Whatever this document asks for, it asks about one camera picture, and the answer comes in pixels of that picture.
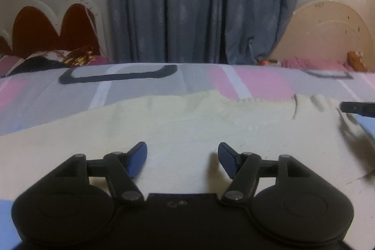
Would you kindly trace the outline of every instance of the black object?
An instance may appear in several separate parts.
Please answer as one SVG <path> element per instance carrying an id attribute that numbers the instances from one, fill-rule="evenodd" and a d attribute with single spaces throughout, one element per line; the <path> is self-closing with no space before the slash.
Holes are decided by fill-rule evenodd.
<path id="1" fill-rule="evenodd" d="M 334 80 L 354 80 L 346 71 L 325 71 L 325 70 L 302 70 L 310 76 L 316 78 L 331 78 Z"/>
<path id="2" fill-rule="evenodd" d="M 132 182 L 146 144 L 102 160 L 77 154 L 14 202 L 17 249 L 349 249 L 349 199 L 289 155 L 278 161 L 238 154 L 225 143 L 219 161 L 233 179 L 216 194 L 149 194 Z M 105 176 L 112 197 L 89 185 Z M 260 177 L 274 186 L 254 196 Z"/>
<path id="3" fill-rule="evenodd" d="M 49 60 L 43 56 L 35 56 L 25 60 L 12 70 L 9 76 L 16 75 L 17 73 L 45 71 L 49 69 L 67 68 L 65 63 L 57 60 Z"/>
<path id="4" fill-rule="evenodd" d="M 102 75 L 102 76 L 89 76 L 75 78 L 72 73 L 75 68 L 68 69 L 64 72 L 59 82 L 61 84 L 75 84 L 75 83 L 91 83 L 91 82 L 102 82 L 102 81 L 115 81 L 115 80 L 130 80 L 133 78 L 165 78 L 173 75 L 177 71 L 177 65 L 165 65 L 161 69 L 156 71 L 147 72 L 134 72 L 134 73 L 119 73 L 113 75 Z"/>
<path id="5" fill-rule="evenodd" d="M 341 102 L 340 110 L 346 113 L 357 113 L 364 117 L 375 118 L 375 103 Z"/>

